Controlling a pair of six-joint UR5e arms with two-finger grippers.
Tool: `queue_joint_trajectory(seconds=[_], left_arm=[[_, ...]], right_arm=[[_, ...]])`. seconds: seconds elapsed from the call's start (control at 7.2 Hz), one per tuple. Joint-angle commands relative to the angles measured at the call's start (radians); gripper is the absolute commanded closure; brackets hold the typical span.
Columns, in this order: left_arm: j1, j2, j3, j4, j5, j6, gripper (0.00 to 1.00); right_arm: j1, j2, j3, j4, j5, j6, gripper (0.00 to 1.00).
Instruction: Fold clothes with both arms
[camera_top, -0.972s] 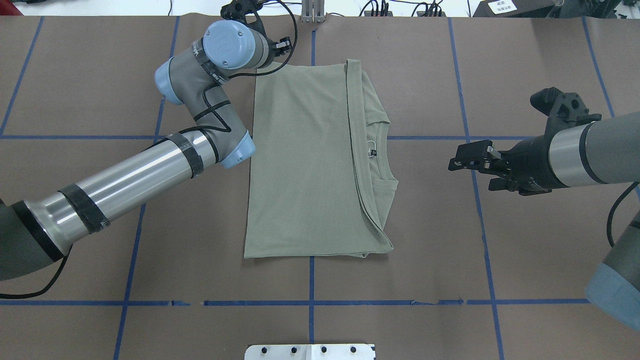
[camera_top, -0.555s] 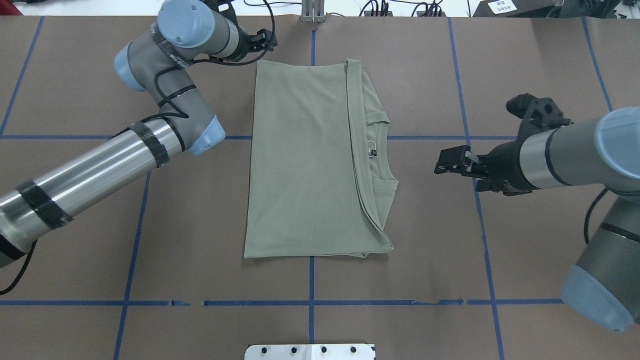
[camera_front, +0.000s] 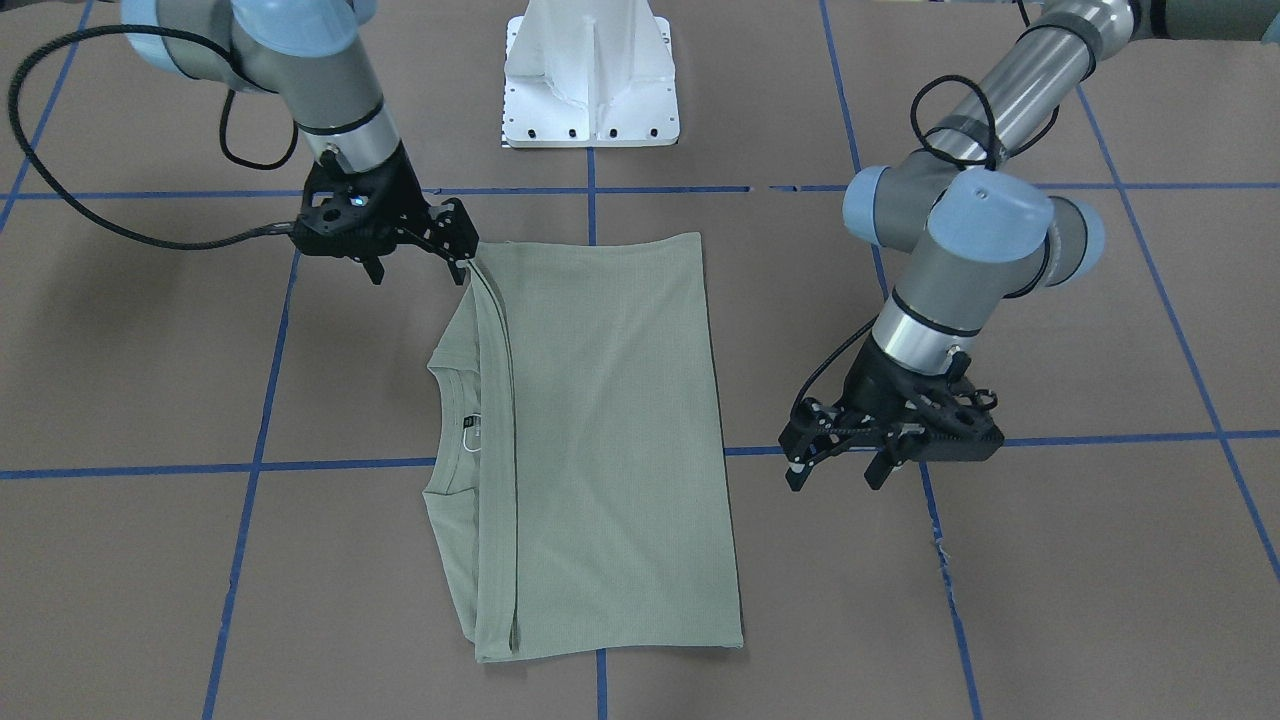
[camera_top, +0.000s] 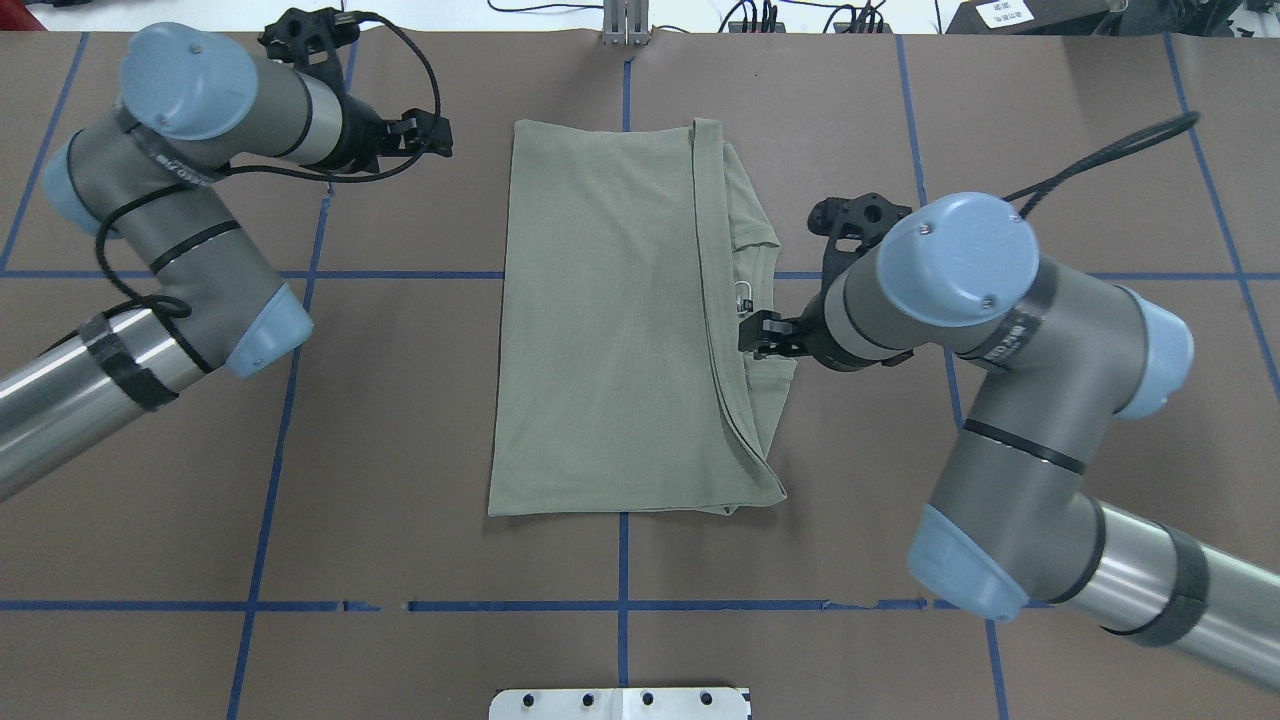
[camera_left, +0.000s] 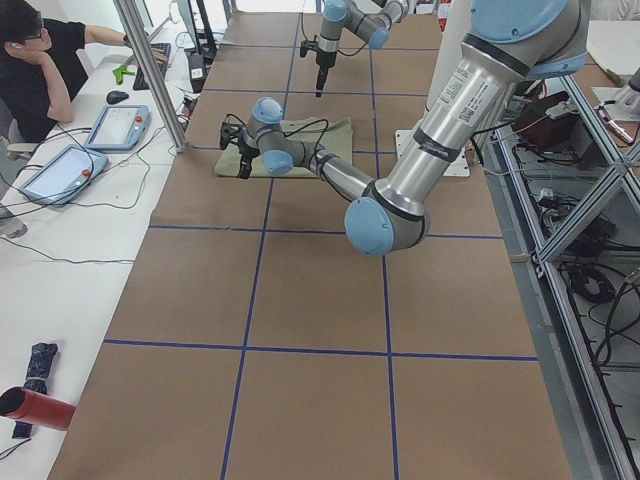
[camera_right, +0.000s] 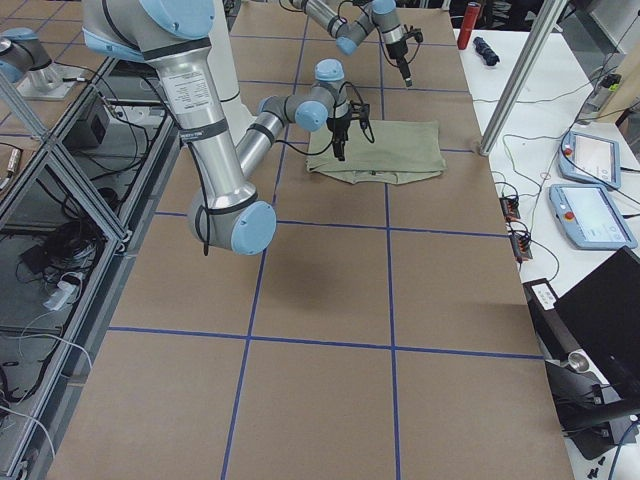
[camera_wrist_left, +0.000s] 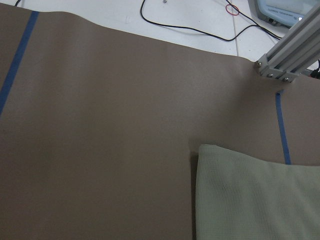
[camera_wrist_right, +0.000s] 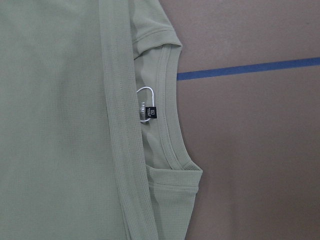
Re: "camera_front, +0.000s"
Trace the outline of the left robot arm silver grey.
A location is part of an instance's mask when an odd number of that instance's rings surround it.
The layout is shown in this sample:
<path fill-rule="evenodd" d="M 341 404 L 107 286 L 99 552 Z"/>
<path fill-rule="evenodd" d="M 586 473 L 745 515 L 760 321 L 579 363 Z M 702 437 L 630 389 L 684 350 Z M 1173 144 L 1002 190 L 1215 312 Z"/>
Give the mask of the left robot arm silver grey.
<path fill-rule="evenodd" d="M 966 377 L 972 346 L 998 302 L 1066 284 L 1105 250 L 1088 205 L 1004 172 L 1050 128 L 1061 101 L 1137 40 L 1277 40 L 1275 1 L 1047 1 L 980 81 L 896 167 L 868 167 L 844 196 L 844 224 L 908 269 L 832 404 L 799 391 L 780 434 L 794 491 L 819 462 L 870 448 L 878 489 L 906 462 L 980 462 L 1005 442 L 995 392 Z"/>

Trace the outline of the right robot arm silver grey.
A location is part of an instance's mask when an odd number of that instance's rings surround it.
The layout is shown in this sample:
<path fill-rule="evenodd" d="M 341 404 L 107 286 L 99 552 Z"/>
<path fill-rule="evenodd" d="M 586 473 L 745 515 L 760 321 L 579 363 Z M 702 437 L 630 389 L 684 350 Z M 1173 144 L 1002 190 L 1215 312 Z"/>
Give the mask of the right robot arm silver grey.
<path fill-rule="evenodd" d="M 288 234 L 307 256 L 347 258 L 374 283 L 402 245 L 462 283 L 477 232 L 458 199 L 422 195 L 360 40 L 374 1 L 124 1 L 133 49 L 154 67 L 275 94 L 314 154 Z"/>

